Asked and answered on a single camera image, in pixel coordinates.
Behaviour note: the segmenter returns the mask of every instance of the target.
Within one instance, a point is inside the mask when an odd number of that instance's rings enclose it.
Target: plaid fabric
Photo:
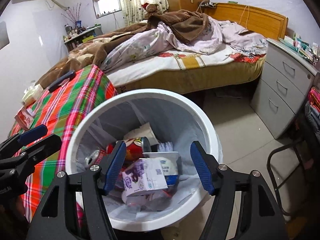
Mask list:
[[[45,90],[31,106],[36,113],[31,128],[45,124],[48,135],[54,133],[61,137],[62,147],[60,151],[36,165],[36,171],[27,178],[28,191],[22,199],[29,222],[55,174],[65,169],[67,148],[79,123],[95,107],[116,94],[115,88],[103,72],[97,66],[89,65],[79,70],[76,77],[64,87],[53,93]],[[9,136],[22,132],[15,123]]]
[[[308,99],[310,105],[320,112],[320,90],[317,87],[311,88]]]

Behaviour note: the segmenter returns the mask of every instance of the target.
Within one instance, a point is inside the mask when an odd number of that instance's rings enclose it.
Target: teddy bear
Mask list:
[[[142,7],[146,10],[146,13],[144,15],[144,19],[148,20],[150,16],[152,15],[161,15],[162,13],[158,10],[158,4],[153,3],[145,3],[142,5]]]

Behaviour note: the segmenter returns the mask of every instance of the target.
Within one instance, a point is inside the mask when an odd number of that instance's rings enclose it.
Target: floor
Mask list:
[[[273,191],[266,163],[270,152],[286,143],[289,139],[275,140],[262,120],[250,107],[247,98],[217,98],[214,91],[209,90],[205,95],[204,112],[211,120],[221,141],[223,163],[234,171],[250,173],[258,170],[263,175]],[[280,184],[297,166],[298,160],[293,150],[286,150],[274,155],[271,165],[277,174],[277,183]],[[294,209],[303,199],[304,181],[302,173],[297,170],[288,182],[280,189],[280,195],[285,210]],[[235,204],[227,239],[233,238],[238,222],[238,211],[241,193],[236,192]],[[183,221],[180,222],[179,232],[181,239],[198,240],[211,210],[214,197],[211,197],[203,206],[199,205]]]

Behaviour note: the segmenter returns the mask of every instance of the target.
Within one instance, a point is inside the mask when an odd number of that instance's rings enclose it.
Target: wooden headboard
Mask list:
[[[288,18],[286,16],[253,6],[247,6],[246,8],[242,4],[218,3],[217,8],[205,8],[204,12],[216,20],[229,20],[237,22],[244,27],[248,19],[248,30],[275,40],[284,38],[288,25]]]

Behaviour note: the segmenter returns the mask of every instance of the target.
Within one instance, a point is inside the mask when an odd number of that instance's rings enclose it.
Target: dresser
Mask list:
[[[277,139],[304,106],[311,86],[318,83],[319,72],[279,41],[268,39],[268,42],[251,107]]]

